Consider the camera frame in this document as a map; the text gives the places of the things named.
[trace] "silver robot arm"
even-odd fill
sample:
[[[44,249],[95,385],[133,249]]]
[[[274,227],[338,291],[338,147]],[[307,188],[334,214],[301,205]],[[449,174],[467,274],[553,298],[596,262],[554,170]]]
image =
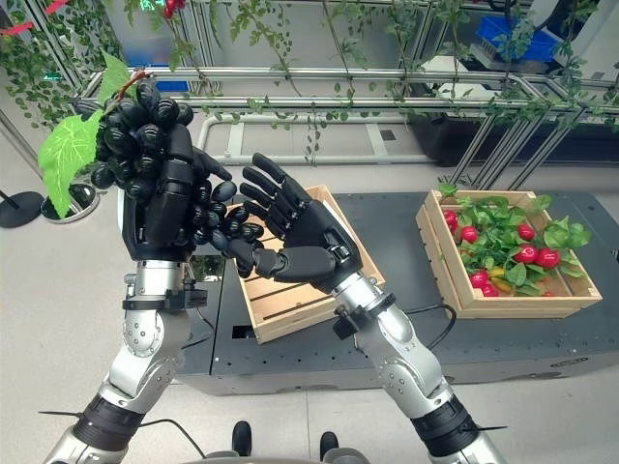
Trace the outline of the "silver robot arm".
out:
[[[181,362],[190,335],[185,264],[140,261],[126,276],[124,343],[95,398],[44,464],[118,464]]]
[[[383,389],[411,419],[435,464],[505,464],[443,377],[438,359],[415,335],[412,323],[365,276],[356,273],[333,292],[341,306],[336,333],[354,334],[373,363]]]

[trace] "wooden box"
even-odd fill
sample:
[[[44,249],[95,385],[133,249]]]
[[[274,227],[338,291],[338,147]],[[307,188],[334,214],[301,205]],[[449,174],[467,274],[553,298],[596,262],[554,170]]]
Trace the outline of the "wooden box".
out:
[[[431,191],[417,214],[419,226],[432,272],[436,277],[439,292],[445,303],[457,311],[460,318],[563,318],[602,299],[582,265],[583,277],[562,275],[556,268],[540,283],[554,297],[514,297],[501,295],[484,297],[482,291],[473,288],[464,268],[454,238],[443,217],[443,209],[457,210],[456,198],[470,196],[473,199],[488,196],[504,196],[511,206],[530,210],[535,193],[531,191],[481,191],[459,190],[455,198],[442,200],[438,191]],[[527,215],[531,226],[539,233],[551,221],[546,211]]]
[[[376,283],[382,285],[383,276],[329,190],[325,186],[318,186],[308,188],[307,192],[312,198],[326,203],[339,216],[357,243],[364,264],[363,273],[367,277],[375,278]],[[250,217],[249,221],[264,225],[258,217]],[[283,247],[282,242],[266,227],[265,234],[260,240],[266,248]],[[275,282],[251,274],[248,278],[241,279],[241,288],[258,343],[291,334],[335,316],[337,304],[334,298],[308,284]]]

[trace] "red radish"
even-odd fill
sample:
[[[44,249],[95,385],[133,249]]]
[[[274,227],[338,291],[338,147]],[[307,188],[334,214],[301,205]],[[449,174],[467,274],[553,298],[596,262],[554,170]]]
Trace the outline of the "red radish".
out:
[[[447,225],[457,224],[457,214],[453,210],[443,210],[443,217]]]
[[[472,274],[469,279],[471,280],[473,288],[482,288],[487,284],[488,274],[483,270],[477,271],[475,274]]]
[[[469,244],[474,244],[477,242],[477,229],[472,225],[467,225],[466,227],[462,227],[462,240],[467,241]]]
[[[485,297],[498,297],[499,291],[491,283],[487,283],[482,287],[482,293]]]
[[[554,268],[561,261],[561,255],[556,249],[540,248],[535,264],[543,268]]]
[[[518,263],[531,264],[538,257],[538,249],[532,245],[521,245],[520,251],[514,255]]]
[[[522,240],[533,240],[535,230],[529,224],[521,224],[518,226],[518,235]]]

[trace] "black stand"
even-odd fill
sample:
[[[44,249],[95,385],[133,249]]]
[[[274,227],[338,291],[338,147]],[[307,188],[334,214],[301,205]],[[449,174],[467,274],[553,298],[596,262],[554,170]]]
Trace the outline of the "black stand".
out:
[[[23,191],[8,196],[0,190],[5,201],[0,203],[0,227],[12,229],[27,224],[41,213],[43,197],[35,191]]]

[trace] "robotic hand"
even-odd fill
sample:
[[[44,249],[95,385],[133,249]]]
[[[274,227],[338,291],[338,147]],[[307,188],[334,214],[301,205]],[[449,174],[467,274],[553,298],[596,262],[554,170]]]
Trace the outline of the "robotic hand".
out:
[[[237,188],[228,171],[192,146],[191,107],[162,99],[151,79],[136,87],[136,100],[106,103],[91,175],[95,187],[116,184],[125,192],[122,234],[132,259],[184,263],[209,242],[217,249],[232,238],[253,244],[264,231],[244,224],[243,208],[226,214]],[[85,117],[98,109],[89,101],[74,107]],[[223,182],[214,187],[211,174]]]
[[[253,167],[243,170],[243,176],[259,186],[241,184],[241,193],[257,202],[246,201],[245,210],[262,219],[284,248],[279,252],[254,249],[233,240],[228,252],[237,258],[242,275],[255,266],[259,276],[308,282],[328,294],[361,270],[355,241],[321,202],[265,156],[255,154],[253,164],[272,180]]]

